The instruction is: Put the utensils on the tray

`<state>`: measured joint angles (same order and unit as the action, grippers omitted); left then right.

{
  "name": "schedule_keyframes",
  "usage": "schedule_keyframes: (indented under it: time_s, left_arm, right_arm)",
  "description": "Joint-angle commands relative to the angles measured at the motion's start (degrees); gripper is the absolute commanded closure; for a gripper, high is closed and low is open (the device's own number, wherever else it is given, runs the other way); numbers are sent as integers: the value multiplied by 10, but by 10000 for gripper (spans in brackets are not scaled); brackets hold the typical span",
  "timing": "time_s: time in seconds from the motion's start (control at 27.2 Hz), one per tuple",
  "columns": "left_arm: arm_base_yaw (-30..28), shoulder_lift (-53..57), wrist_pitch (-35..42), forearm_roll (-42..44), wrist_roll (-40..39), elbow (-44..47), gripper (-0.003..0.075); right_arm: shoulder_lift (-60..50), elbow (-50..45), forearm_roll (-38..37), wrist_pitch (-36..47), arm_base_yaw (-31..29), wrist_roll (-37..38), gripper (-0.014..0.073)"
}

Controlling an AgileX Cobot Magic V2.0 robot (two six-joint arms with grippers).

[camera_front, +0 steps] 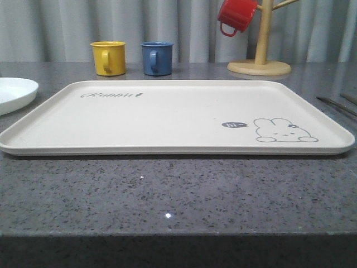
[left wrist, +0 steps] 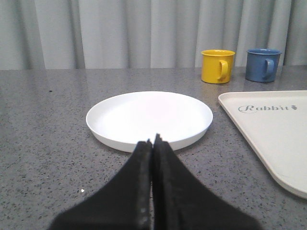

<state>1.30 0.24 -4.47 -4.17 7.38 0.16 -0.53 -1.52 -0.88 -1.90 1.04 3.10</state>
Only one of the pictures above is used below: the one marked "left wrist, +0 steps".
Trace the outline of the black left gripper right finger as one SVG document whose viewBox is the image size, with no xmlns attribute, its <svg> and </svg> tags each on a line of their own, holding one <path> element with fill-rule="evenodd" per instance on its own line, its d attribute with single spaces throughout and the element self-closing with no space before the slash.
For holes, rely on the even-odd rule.
<svg viewBox="0 0 307 230">
<path fill-rule="evenodd" d="M 260 230 L 253 217 L 207 189 L 156 135 L 153 146 L 156 230 Z"/>
</svg>

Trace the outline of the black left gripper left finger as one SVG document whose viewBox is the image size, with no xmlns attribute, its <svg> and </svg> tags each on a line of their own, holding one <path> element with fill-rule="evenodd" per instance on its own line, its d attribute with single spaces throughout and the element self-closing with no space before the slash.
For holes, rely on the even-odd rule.
<svg viewBox="0 0 307 230">
<path fill-rule="evenodd" d="M 137 143 L 119 172 L 98 192 L 59 214 L 51 230 L 148 230 L 150 141 Z"/>
</svg>

